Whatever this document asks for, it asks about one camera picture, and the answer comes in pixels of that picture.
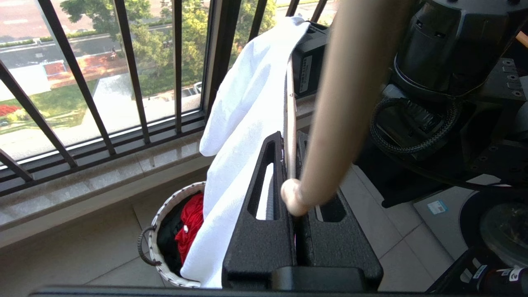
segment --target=window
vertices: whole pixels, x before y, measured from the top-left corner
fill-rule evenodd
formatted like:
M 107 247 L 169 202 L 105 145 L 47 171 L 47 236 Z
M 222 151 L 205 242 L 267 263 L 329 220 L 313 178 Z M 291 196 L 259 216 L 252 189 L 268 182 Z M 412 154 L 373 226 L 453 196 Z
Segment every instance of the window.
M 231 49 L 231 57 L 229 60 L 229 68 L 231 68 L 236 61 L 242 49 L 249 42 L 249 36 L 253 25 L 253 19 L 257 10 L 259 0 L 242 0 L 240 10 L 238 12 L 237 29 L 233 39 L 233 47 Z M 273 28 L 276 24 L 277 15 L 286 15 L 286 11 L 282 7 L 277 7 L 274 0 L 266 1 L 262 22 L 260 23 L 259 35 Z
M 241 49 L 296 2 L 4 3 L 0 196 L 202 130 Z
M 67 146 L 101 137 L 93 119 L 90 120 L 90 110 L 36 2 L 8 2 L 2 10 L 2 18 L 7 19 L 1 26 L 5 30 L 3 41 L 18 43 L 11 43 L 14 46 L 4 44 L 0 48 L 0 60 L 60 141 Z M 70 27 L 81 30 L 79 26 Z M 86 44 L 80 42 L 78 46 L 85 49 Z M 95 89 L 96 82 L 88 81 L 90 90 Z M 15 160 L 54 149 L 3 84 L 0 86 L 0 109 L 4 110 L 0 113 L 0 147 L 10 152 Z

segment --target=white towel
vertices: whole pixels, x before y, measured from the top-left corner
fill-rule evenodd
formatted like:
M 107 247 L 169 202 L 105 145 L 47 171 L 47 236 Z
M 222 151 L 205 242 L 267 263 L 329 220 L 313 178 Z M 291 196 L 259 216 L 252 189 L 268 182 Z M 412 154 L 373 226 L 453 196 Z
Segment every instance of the white towel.
M 263 140 L 284 134 L 286 68 L 309 23 L 284 19 L 249 42 L 216 94 L 200 152 L 216 154 L 207 173 L 203 216 L 183 277 L 201 287 L 222 287 L 222 262 L 247 192 Z

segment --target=red clothing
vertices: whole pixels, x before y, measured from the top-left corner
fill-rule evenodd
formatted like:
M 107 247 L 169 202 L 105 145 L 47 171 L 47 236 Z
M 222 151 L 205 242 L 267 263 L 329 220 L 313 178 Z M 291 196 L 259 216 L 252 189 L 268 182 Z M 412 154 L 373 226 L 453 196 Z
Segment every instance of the red clothing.
M 184 227 L 178 231 L 174 240 L 178 242 L 178 251 L 183 265 L 194 238 L 203 224 L 203 193 L 198 193 L 189 199 L 183 207 L 181 219 Z

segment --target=wooden stick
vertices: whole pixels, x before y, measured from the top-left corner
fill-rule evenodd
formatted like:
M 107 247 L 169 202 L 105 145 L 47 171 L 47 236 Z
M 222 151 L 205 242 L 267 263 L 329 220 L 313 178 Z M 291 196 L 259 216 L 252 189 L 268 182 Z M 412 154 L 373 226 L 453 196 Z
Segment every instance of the wooden stick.
M 516 39 L 521 42 L 526 48 L 528 48 L 528 36 L 526 36 L 523 31 L 517 34 Z
M 322 80 L 301 180 L 282 199 L 294 216 L 335 193 L 362 146 L 414 0 L 346 0 L 325 52 Z
M 286 178 L 296 177 L 297 166 L 297 106 L 295 105 L 294 73 L 291 57 L 286 70 L 286 137 L 285 137 L 285 158 L 286 158 Z

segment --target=metal window bar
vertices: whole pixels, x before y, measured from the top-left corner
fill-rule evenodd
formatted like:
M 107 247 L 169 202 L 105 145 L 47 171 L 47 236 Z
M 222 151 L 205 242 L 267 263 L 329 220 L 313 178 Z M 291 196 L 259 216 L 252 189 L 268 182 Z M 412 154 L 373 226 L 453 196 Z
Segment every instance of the metal window bar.
M 143 97 L 141 96 L 141 87 L 139 85 L 139 76 L 137 74 L 136 58 L 134 57 L 134 48 L 132 46 L 132 36 L 130 35 L 130 26 L 128 25 L 127 10 L 125 0 L 114 0 L 116 16 L 121 32 L 121 40 L 123 42 L 123 50 L 127 58 L 128 70 L 130 71 L 130 79 L 132 81 L 132 88 L 136 97 L 137 112 L 139 115 L 139 122 L 143 131 L 143 139 L 145 144 L 150 143 L 148 136 L 147 118 L 145 116 L 145 107 L 143 106 Z
M 71 49 L 70 43 L 68 42 L 68 38 L 66 37 L 64 29 L 62 28 L 61 22 L 59 21 L 57 13 L 53 8 L 53 4 L 51 4 L 51 0 L 39 0 L 39 4 L 46 20 L 48 21 L 48 24 L 50 25 L 51 30 L 53 31 L 53 35 L 55 35 L 57 44 L 59 45 L 62 50 L 62 53 L 64 54 L 64 58 L 66 59 L 66 62 L 70 67 L 73 77 L 75 77 L 75 81 L 77 82 L 77 85 L 79 86 L 79 89 L 81 90 L 81 93 L 84 96 L 86 105 L 88 105 L 88 108 L 90 109 L 90 112 L 93 116 L 93 120 L 97 125 L 97 129 L 99 129 L 99 133 L 101 134 L 101 137 L 108 149 L 108 152 L 111 155 L 114 155 L 116 153 L 116 150 L 114 149 L 114 146 L 110 141 L 110 137 L 105 128 L 105 125 L 102 122 L 99 112 L 97 111 L 97 107 L 95 102 L 93 101 L 90 89 L 86 84 L 81 68 L 79 67 L 79 64 L 77 63 L 77 60 L 75 58 L 75 54 Z
M 14 173 L 16 173 L 19 177 L 21 177 L 25 181 L 32 181 L 33 178 L 27 172 L 25 169 L 23 169 L 18 163 L 16 163 L 13 158 L 11 158 L 8 154 L 4 152 L 3 149 L 0 148 L 0 161 L 6 165 L 9 169 L 11 169 Z
M 235 30 L 237 29 L 238 12 L 241 0 L 217 0 L 211 2 L 213 10 L 210 20 L 207 41 L 207 55 L 202 100 L 205 118 L 211 113 L 220 83 L 228 72 L 229 58 Z
M 18 85 L 18 82 L 16 82 L 15 78 L 11 75 L 11 73 L 9 72 L 7 67 L 5 67 L 2 61 L 0 61 L 0 79 L 4 82 L 9 91 L 13 94 L 13 96 L 15 96 L 16 100 L 18 100 L 20 105 L 22 105 L 26 112 L 31 116 L 33 121 L 35 121 L 37 126 L 40 128 L 40 130 L 42 130 L 42 132 L 50 140 L 53 146 L 55 146 L 57 151 L 59 151 L 59 153 L 70 165 L 70 167 L 77 167 L 77 163 L 75 162 L 75 160 L 72 158 L 70 153 L 68 153 L 59 138 L 55 135 L 55 132 L 51 130 L 44 117 L 40 114 L 39 110 L 35 107 L 33 102 L 31 102 L 30 98 L 22 90 L 20 85 Z
M 290 6 L 288 6 L 288 10 L 286 11 L 286 16 L 294 16 L 297 5 L 299 5 L 299 0 L 291 0 Z
M 182 1 L 172 1 L 172 40 L 174 44 L 174 113 L 176 133 L 182 132 Z
M 264 12 L 266 11 L 267 3 L 268 0 L 259 0 L 257 3 L 257 9 L 255 10 L 255 16 L 253 17 L 253 24 L 251 24 L 248 42 L 259 35 L 260 24 L 262 23 L 262 18 L 264 17 Z
M 310 19 L 310 21 L 314 23 L 317 23 L 317 21 L 319 21 L 319 17 L 321 16 L 321 14 L 323 13 L 323 10 L 325 9 L 326 1 L 327 0 L 319 0 L 319 2 L 317 3 L 317 6 L 315 7 L 314 15 L 312 15 L 312 18 Z
M 86 145 L 76 145 L 66 150 L 64 145 L 62 145 L 54 132 L 47 125 L 42 115 L 40 115 L 38 110 L 34 107 L 27 94 L 24 93 L 24 91 L 9 73 L 5 65 L 3 65 L 0 61 L 0 79 L 2 79 L 3 82 L 8 86 L 15 98 L 17 98 L 19 102 L 23 104 L 22 106 L 28 111 L 29 115 L 37 123 L 39 128 L 48 137 L 48 139 L 50 139 L 58 152 L 56 154 L 43 154 L 46 156 L 43 156 L 42 158 L 39 158 L 38 156 L 32 156 L 31 158 L 28 158 L 27 161 L 21 160 L 17 162 L 9 162 L 9 159 L 7 159 L 9 156 L 0 152 L 0 161 L 3 161 L 5 165 L 4 167 L 7 167 L 5 170 L 0 170 L 0 196 L 29 188 L 36 184 L 57 179 L 95 165 L 115 160 L 119 157 L 139 152 L 155 145 L 175 140 L 180 137 L 202 131 L 204 129 L 206 116 L 208 113 L 210 113 L 216 91 L 228 70 L 229 57 L 236 30 L 241 0 L 217 0 L 211 2 L 206 41 L 207 51 L 205 53 L 204 76 L 202 80 L 204 86 L 202 92 L 202 110 L 181 116 L 180 133 L 176 131 L 176 121 L 172 119 L 156 124 L 151 123 L 146 125 L 145 112 L 143 109 L 143 102 L 141 100 L 139 80 L 131 43 L 130 28 L 126 17 L 125 4 L 123 0 L 115 0 L 114 4 L 119 27 L 123 36 L 122 42 L 124 45 L 125 55 L 136 95 L 138 113 L 142 122 L 141 127 L 131 129 L 130 132 L 124 134 L 118 133 L 112 135 L 111 143 L 116 150 L 116 154 L 113 155 L 106 153 L 108 148 L 105 146 L 103 141 L 89 142 Z M 176 12 L 176 15 L 173 17 L 173 25 L 175 29 L 178 29 L 180 25 L 178 23 L 181 23 L 181 19 L 178 21 L 177 18 L 180 16 L 180 14 L 177 13 L 178 7 L 173 8 L 175 8 L 173 11 Z M 45 17 L 49 20 L 53 19 L 49 14 L 47 16 L 45 15 Z M 51 21 L 51 24 L 52 25 L 50 26 L 53 28 L 57 26 L 56 22 Z M 52 32 L 54 32 L 56 38 L 64 33 L 62 30 L 58 31 L 58 29 L 55 28 L 52 30 Z M 176 42 L 177 39 L 178 36 L 173 35 L 175 53 L 181 52 L 181 45 Z M 67 40 L 61 37 L 58 37 L 57 39 L 61 49 L 64 52 L 69 52 L 62 46 L 62 43 L 65 43 L 66 41 Z M 181 74 L 179 73 L 180 71 L 177 71 L 175 75 L 178 77 L 178 80 L 181 80 Z

